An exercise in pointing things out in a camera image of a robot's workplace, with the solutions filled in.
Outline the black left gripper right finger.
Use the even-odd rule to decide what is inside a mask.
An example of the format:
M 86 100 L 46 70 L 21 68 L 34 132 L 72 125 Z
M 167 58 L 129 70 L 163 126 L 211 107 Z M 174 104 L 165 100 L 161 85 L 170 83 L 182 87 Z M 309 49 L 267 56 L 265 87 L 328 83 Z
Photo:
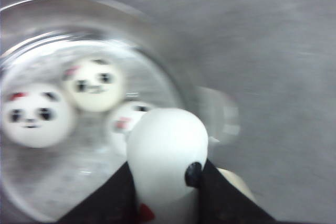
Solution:
M 275 218 L 233 186 L 207 161 L 199 189 L 199 223 L 272 223 Z

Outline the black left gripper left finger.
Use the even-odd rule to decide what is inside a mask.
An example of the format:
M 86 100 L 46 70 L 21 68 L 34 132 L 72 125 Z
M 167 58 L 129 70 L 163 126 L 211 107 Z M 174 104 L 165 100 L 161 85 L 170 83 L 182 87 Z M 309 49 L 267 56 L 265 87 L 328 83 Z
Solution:
M 128 166 L 59 219 L 59 223 L 137 223 L 135 189 Z

